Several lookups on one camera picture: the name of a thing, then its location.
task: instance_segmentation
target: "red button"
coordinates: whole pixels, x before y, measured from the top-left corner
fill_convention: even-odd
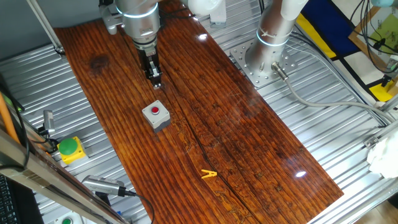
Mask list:
[[[159,114],[159,108],[156,107],[156,106],[154,106],[154,107],[152,108],[152,114],[154,114],[154,115]]]

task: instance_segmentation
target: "wooden board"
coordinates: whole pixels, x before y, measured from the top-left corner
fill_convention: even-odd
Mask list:
[[[159,90],[122,30],[95,21],[56,33],[156,223],[306,223],[343,195],[210,35],[198,38],[199,22],[168,19],[158,33]],[[172,120],[157,134],[141,112],[155,100]]]

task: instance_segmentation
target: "metal slotted table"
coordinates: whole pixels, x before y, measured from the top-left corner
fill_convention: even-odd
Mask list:
[[[261,13],[257,0],[227,0],[226,6],[226,27],[212,28],[208,16],[198,20],[229,55],[235,46],[253,39]],[[293,42],[288,45],[306,50]],[[321,63],[321,57],[290,48],[288,51],[297,62],[297,72],[289,77],[300,96],[320,103],[361,101],[354,87],[334,67]],[[0,62],[0,72],[25,106],[23,115],[34,126],[42,125],[43,110],[53,110],[57,133],[52,137],[81,139],[90,160],[74,169],[67,167],[67,171],[78,180],[99,175],[121,180],[127,188],[134,189],[67,59],[61,58],[52,45]],[[291,96],[279,79],[257,90],[345,193],[311,223],[353,222],[398,191],[398,181],[384,179],[368,169],[368,149],[363,142],[381,130],[373,114],[349,106],[306,107]],[[42,195],[35,197],[45,223],[68,212]],[[150,223],[138,198],[109,199],[123,217],[134,223]]]

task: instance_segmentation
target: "gray cable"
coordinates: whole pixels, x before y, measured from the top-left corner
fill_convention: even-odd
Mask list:
[[[307,106],[313,106],[313,107],[329,107],[329,106],[358,106],[358,107],[362,107],[368,110],[371,110],[385,118],[387,118],[387,120],[389,120],[391,123],[393,123],[395,120],[393,118],[391,118],[388,114],[386,114],[385,112],[374,108],[372,106],[369,105],[365,105],[363,103],[357,103],[357,102],[335,102],[335,103],[311,103],[308,101],[305,101],[303,98],[301,98],[300,96],[298,96],[298,94],[296,93],[296,91],[293,89],[292,84],[290,84],[289,79],[285,80],[285,83],[287,85],[287,87],[291,90],[291,92],[293,93],[293,95],[299,100],[299,102],[307,105]]]

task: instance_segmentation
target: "yellow clip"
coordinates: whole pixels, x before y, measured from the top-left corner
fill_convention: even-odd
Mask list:
[[[208,175],[201,177],[202,179],[207,177],[215,177],[217,176],[217,172],[209,171],[209,170],[201,170],[202,172],[208,173]]]

